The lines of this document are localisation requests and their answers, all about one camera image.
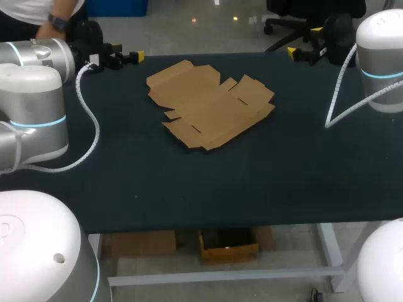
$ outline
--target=blue light ring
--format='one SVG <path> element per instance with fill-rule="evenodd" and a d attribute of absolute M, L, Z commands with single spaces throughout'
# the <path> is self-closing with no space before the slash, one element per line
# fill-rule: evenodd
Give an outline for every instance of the blue light ring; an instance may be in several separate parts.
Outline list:
<path fill-rule="evenodd" d="M 14 126 L 22 127 L 22 128 L 43 128 L 43 127 L 50 127 L 57 125 L 59 123 L 62 123 L 65 121 L 65 116 L 63 116 L 61 119 L 57 121 L 51 121 L 50 123 L 44 123 L 44 124 L 20 124 L 16 123 L 15 121 L 10 121 L 10 123 Z"/>

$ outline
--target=open cardboard box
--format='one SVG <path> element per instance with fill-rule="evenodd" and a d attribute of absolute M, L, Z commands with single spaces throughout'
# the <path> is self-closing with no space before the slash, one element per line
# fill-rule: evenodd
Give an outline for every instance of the open cardboard box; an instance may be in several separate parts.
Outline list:
<path fill-rule="evenodd" d="M 269 115 L 274 93 L 244 75 L 220 85 L 220 73 L 209 65 L 184 60 L 147 78 L 149 96 L 172 120 L 162 123 L 189 148 L 217 148 Z"/>

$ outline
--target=person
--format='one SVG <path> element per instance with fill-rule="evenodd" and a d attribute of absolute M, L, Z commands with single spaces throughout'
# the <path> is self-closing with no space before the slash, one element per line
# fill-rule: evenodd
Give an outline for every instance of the person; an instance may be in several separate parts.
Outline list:
<path fill-rule="evenodd" d="M 73 41 L 77 23 L 87 18 L 84 0 L 0 0 L 0 42 Z"/>

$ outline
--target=concrete floor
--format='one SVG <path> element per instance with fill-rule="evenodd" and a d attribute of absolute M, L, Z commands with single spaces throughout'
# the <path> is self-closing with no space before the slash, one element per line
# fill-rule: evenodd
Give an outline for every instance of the concrete floor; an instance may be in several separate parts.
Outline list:
<path fill-rule="evenodd" d="M 395 7 L 403 7 L 397 0 Z M 371 15 L 380 11 L 383 1 L 367 0 Z M 263 33 L 270 17 L 264 0 L 150 0 L 143 18 L 96 18 L 106 42 L 122 43 L 123 51 L 145 50 L 146 55 L 184 53 L 262 52 L 289 33 L 275 28 Z M 301 41 L 291 45 L 300 45 Z M 337 223 L 336 235 L 346 255 L 365 223 Z M 274 226 L 277 250 L 264 252 L 246 264 L 203 266 L 197 249 L 183 249 L 165 257 L 120 259 L 117 275 L 162 274 L 172 272 L 222 271 L 306 267 L 323 265 L 317 232 L 311 225 Z M 191 237 L 191 232 L 184 232 Z M 108 268 L 109 260 L 103 261 Z M 150 301 L 267 301 L 307 302 L 312 287 L 325 292 L 327 302 L 362 302 L 356 286 L 347 293 L 331 293 L 328 278 L 276 279 L 258 281 L 198 282 L 116 288 L 114 302 Z"/>
<path fill-rule="evenodd" d="M 334 224 L 343 257 L 364 226 L 365 222 Z M 256 260 L 247 263 L 206 266 L 200 262 L 196 231 L 180 231 L 177 232 L 177 238 L 183 248 L 174 255 L 119 259 L 117 263 L 115 260 L 104 259 L 101 266 L 109 276 L 132 276 L 318 267 L 326 264 L 315 225 L 274 226 L 273 236 L 276 250 L 262 252 Z M 356 285 L 347 293 L 332 293 L 328 277 L 127 286 L 113 289 L 113 301 L 308 302 L 312 288 L 322 291 L 327 302 L 363 302 Z"/>

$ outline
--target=person's arm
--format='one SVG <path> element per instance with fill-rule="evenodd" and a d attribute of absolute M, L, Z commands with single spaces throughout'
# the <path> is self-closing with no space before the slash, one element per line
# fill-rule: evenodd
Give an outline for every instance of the person's arm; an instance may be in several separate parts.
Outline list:
<path fill-rule="evenodd" d="M 51 14 L 55 17 L 68 21 L 76 8 L 78 0 L 54 0 Z M 61 38 L 65 40 L 65 33 L 56 30 L 49 21 L 38 30 L 36 39 Z"/>

